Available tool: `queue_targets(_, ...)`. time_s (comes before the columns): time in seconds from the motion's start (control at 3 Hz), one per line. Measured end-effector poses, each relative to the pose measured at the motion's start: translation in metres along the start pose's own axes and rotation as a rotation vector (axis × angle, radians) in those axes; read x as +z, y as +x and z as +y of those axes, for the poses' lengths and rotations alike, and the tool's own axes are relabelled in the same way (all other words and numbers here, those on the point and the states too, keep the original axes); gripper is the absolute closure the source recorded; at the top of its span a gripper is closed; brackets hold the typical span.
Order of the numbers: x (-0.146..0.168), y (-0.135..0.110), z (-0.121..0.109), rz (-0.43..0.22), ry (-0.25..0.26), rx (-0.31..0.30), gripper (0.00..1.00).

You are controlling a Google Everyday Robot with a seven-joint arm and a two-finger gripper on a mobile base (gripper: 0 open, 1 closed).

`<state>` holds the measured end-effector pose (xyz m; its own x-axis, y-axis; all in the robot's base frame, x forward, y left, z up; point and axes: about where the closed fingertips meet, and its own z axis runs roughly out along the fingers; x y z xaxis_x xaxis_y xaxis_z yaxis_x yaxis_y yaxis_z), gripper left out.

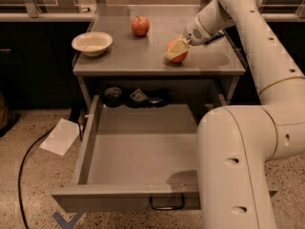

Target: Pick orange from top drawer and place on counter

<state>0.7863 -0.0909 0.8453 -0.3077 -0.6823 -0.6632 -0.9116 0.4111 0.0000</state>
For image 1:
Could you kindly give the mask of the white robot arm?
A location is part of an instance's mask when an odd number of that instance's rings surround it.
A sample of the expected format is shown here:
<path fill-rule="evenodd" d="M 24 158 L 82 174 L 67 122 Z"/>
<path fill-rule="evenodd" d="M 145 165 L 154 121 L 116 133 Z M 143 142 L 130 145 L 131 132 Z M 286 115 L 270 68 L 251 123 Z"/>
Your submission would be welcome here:
<path fill-rule="evenodd" d="M 203 229 L 276 229 L 269 160 L 305 152 L 305 76 L 260 14 L 261 0 L 213 0 L 166 51 L 168 60 L 235 26 L 260 102 L 209 111 L 197 129 Z"/>

